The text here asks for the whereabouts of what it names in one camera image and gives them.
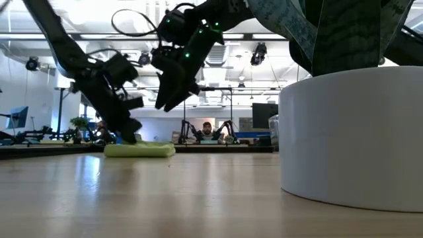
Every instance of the yellow-green cloth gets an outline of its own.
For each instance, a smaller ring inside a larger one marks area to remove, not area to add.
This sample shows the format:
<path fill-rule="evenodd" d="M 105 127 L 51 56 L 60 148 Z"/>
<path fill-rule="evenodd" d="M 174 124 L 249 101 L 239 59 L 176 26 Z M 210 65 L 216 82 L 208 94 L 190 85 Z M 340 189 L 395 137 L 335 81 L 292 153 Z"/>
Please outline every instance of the yellow-green cloth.
<path fill-rule="evenodd" d="M 106 157 L 170 157 L 175 154 L 172 143 L 139 141 L 133 145 L 106 145 Z"/>

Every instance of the robotic arm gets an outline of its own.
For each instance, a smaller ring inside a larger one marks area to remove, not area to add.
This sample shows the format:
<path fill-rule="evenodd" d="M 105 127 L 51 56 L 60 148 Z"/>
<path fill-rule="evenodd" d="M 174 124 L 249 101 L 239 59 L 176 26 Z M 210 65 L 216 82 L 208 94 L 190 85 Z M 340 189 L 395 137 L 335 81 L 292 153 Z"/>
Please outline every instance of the robotic arm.
<path fill-rule="evenodd" d="M 86 96 L 113 132 L 129 143 L 136 143 L 134 132 L 141 128 L 141 123 L 130 118 L 129 110 L 143 106 L 142 100 L 125 102 L 116 94 L 126 81 L 138 77 L 133 65 L 119 53 L 107 62 L 91 63 L 89 56 L 68 36 L 48 0 L 23 2 L 46 37 L 59 72 L 75 80 L 74 92 L 81 91 Z"/>
<path fill-rule="evenodd" d="M 214 133 L 213 135 L 213 140 L 218 140 L 221 136 L 222 130 L 226 128 L 227 132 L 229 133 L 228 136 L 232 136 L 233 137 L 233 141 L 237 141 L 237 137 L 235 136 L 235 132 L 233 130 L 233 123 L 231 120 L 227 120 L 226 122 L 224 122 L 219 129 L 217 129 L 217 131 Z"/>
<path fill-rule="evenodd" d="M 134 132 L 141 128 L 141 123 L 130 118 L 129 110 L 142 107 L 143 101 L 120 100 L 116 94 L 126 81 L 138 76 L 133 65 L 119 52 L 106 62 L 91 63 L 89 56 L 66 33 L 48 0 L 23 2 L 46 37 L 59 72 L 75 80 L 73 92 L 81 91 L 86 96 L 112 132 L 136 143 Z M 224 44 L 222 32 L 253 17 L 243 0 L 207 0 L 184 13 L 178 7 L 167 11 L 157 34 L 173 46 L 160 46 L 152 51 L 151 64 L 163 72 L 158 74 L 156 108 L 165 107 L 168 112 L 191 94 L 198 94 L 195 74 L 213 45 Z"/>
<path fill-rule="evenodd" d="M 186 139 L 188 138 L 190 131 L 196 138 L 197 142 L 200 142 L 203 139 L 202 135 L 197 132 L 196 128 L 191 123 L 189 123 L 189 121 L 182 120 L 182 127 L 180 129 L 180 136 L 178 139 L 179 144 L 186 143 Z"/>

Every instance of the white planter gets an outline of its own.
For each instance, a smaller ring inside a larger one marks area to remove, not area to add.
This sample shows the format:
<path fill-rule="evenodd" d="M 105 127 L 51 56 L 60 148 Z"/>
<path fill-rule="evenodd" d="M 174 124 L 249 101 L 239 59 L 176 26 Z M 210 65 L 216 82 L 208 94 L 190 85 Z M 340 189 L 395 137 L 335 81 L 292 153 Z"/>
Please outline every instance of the white planter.
<path fill-rule="evenodd" d="M 423 67 L 300 81 L 279 103 L 282 188 L 345 206 L 423 212 Z"/>

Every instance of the wooden table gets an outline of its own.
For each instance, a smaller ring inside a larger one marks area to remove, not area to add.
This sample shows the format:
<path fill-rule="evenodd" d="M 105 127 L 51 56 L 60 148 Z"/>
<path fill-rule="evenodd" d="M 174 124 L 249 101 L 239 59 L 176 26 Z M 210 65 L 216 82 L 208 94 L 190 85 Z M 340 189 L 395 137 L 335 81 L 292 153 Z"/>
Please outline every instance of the wooden table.
<path fill-rule="evenodd" d="M 423 215 L 280 190 L 277 154 L 0 161 L 0 237 L 423 237 Z"/>

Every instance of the computer monitor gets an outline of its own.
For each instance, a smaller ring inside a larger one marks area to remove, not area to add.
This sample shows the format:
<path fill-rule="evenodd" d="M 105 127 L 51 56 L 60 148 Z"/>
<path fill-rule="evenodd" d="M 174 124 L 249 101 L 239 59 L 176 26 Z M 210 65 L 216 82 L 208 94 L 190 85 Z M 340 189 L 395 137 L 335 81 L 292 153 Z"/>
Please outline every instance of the computer monitor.
<path fill-rule="evenodd" d="M 28 107 L 22 106 L 13 108 L 9 113 L 11 117 L 7 118 L 7 129 L 24 128 L 26 125 L 26 117 L 28 116 Z"/>
<path fill-rule="evenodd" d="M 252 127 L 258 129 L 269 129 L 269 118 L 277 115 L 279 108 L 277 104 L 253 103 L 252 104 Z"/>

